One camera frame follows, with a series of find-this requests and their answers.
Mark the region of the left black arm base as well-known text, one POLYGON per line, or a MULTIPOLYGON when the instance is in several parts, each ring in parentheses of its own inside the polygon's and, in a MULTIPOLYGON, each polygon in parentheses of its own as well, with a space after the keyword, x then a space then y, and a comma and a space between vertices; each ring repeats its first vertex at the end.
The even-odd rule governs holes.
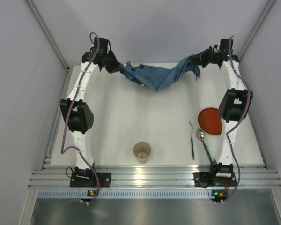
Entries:
MULTIPOLYGON (((110 172, 97 173, 100 188, 108 188, 111 183, 110 172)), ((90 175, 72 174, 70 180, 70 187, 72 188, 96 188, 97 180, 95 175, 91 172, 90 175)))

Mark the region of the blue letter-print cloth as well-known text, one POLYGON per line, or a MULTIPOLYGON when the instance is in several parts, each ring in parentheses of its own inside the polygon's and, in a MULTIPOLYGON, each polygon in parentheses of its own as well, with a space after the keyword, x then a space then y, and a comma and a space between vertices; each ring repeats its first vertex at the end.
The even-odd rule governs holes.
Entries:
POLYGON ((171 69, 130 61, 122 65, 119 71, 127 80, 153 91, 160 91, 170 87, 186 72, 193 72, 197 79, 200 77, 199 66, 191 62, 188 57, 182 59, 171 69))

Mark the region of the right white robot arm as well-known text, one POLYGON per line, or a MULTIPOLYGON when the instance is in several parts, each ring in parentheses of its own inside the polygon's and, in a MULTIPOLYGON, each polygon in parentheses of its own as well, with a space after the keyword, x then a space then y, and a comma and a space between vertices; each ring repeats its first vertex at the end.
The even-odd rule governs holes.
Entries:
POLYGON ((226 90, 219 105, 219 115, 223 121, 224 138, 219 147, 217 164, 229 166, 236 162, 233 151, 237 130, 245 119, 253 92, 249 84, 241 78, 238 56, 233 54, 233 37, 221 39, 220 44, 191 57, 191 61, 205 68, 209 64, 218 65, 224 78, 226 90))

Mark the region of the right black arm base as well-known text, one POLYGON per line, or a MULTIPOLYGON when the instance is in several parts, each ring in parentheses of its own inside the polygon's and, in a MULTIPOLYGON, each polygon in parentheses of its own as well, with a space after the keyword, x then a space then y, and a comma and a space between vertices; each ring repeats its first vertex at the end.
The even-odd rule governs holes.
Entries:
POLYGON ((208 188, 208 187, 234 187, 237 184, 235 174, 229 177, 217 177, 210 172, 194 172, 194 183, 196 187, 208 188))

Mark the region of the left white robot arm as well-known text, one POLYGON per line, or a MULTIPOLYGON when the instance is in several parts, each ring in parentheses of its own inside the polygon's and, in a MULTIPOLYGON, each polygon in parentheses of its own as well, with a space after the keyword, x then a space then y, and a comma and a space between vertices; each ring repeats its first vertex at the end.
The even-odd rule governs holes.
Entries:
POLYGON ((74 87, 68 97, 62 99, 59 104, 65 123, 60 152, 64 154, 68 150, 75 150, 75 167, 80 170, 91 169, 94 165, 87 140, 87 132, 94 124, 94 114, 87 104, 90 85, 103 68, 108 73, 118 72, 120 68, 108 39, 96 37, 92 44, 90 51, 82 56, 80 72, 74 87))

